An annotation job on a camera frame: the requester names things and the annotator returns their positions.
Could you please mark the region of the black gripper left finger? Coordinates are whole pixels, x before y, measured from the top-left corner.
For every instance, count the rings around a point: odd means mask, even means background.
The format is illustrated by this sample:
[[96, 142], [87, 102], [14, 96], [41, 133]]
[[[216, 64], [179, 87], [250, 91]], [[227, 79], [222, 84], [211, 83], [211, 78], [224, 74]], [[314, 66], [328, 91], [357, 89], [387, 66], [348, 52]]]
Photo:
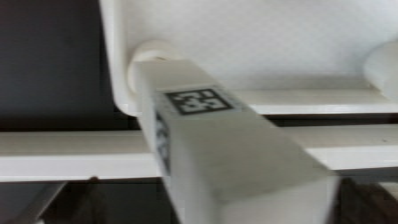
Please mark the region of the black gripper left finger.
[[0, 224], [108, 224], [99, 179], [0, 183]]

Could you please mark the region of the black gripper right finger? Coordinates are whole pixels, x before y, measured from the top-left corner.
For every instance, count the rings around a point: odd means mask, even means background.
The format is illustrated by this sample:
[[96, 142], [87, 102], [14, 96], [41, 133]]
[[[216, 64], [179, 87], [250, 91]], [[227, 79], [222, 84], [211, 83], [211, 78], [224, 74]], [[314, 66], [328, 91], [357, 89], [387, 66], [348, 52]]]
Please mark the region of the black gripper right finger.
[[398, 183], [341, 181], [332, 224], [398, 224]]

